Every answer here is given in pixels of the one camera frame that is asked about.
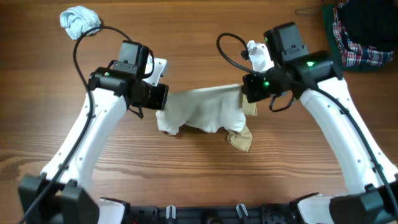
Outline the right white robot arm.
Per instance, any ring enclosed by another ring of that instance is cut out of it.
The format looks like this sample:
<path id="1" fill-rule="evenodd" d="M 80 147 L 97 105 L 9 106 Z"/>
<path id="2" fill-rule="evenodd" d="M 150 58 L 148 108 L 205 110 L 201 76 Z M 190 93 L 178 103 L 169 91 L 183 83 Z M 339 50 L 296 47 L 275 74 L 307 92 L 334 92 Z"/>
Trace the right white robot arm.
<path id="1" fill-rule="evenodd" d="M 389 223 L 397 219 L 397 167 L 381 151 L 358 113 L 342 71 L 327 51 L 311 53 L 293 22 L 247 43 L 252 68 L 243 78 L 249 102 L 291 92 L 321 128 L 337 158 L 347 193 L 298 201 L 305 223 Z"/>

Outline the white and beige cloth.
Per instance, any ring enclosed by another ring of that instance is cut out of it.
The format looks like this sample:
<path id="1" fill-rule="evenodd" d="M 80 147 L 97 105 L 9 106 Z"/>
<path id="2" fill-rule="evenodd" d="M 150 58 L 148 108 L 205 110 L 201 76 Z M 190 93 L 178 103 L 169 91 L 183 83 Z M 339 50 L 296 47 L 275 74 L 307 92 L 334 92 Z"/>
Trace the white and beige cloth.
<path id="1" fill-rule="evenodd" d="M 224 128 L 228 131 L 226 140 L 243 152 L 248 152 L 253 140 L 246 117 L 255 115 L 257 104 L 248 102 L 239 84 L 171 93 L 164 109 L 156 112 L 162 132 L 176 135 L 183 125 L 206 133 Z"/>

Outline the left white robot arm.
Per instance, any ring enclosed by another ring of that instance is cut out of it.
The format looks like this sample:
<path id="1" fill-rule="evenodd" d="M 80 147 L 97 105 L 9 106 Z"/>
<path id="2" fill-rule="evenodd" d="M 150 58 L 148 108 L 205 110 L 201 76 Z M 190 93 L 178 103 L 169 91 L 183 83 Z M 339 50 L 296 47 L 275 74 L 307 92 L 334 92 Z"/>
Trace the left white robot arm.
<path id="1" fill-rule="evenodd" d="M 96 201 L 90 182 L 104 143 L 130 107 L 161 110 L 168 86 L 159 82 L 168 61 L 137 42 L 122 42 L 119 58 L 84 82 L 84 105 L 67 138 L 40 175 L 18 188 L 24 223 L 128 223 L 130 203 Z"/>

